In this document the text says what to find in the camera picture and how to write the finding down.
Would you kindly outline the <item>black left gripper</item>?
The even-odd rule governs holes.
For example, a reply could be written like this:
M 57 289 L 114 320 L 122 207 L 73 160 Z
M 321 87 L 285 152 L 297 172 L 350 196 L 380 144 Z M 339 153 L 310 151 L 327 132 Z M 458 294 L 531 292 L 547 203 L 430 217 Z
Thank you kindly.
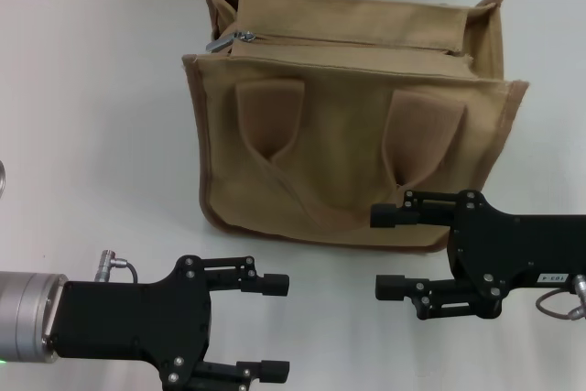
M 68 281 L 50 344 L 62 358 L 142 361 L 162 382 L 186 383 L 209 343 L 209 291 L 286 297 L 289 282 L 288 275 L 261 276 L 250 255 L 183 256 L 149 284 Z

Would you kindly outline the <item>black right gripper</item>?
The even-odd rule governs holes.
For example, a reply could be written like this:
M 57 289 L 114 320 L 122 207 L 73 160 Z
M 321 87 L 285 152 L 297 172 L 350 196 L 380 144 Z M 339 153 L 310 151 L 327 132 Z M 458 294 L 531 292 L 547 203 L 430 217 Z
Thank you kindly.
M 554 288 L 578 296 L 566 319 L 585 316 L 585 216 L 510 214 L 479 191 L 408 190 L 403 203 L 371 207 L 371 228 L 450 228 L 450 269 L 456 279 L 377 275 L 375 297 L 410 299 L 420 320 L 476 315 L 494 319 L 517 288 Z

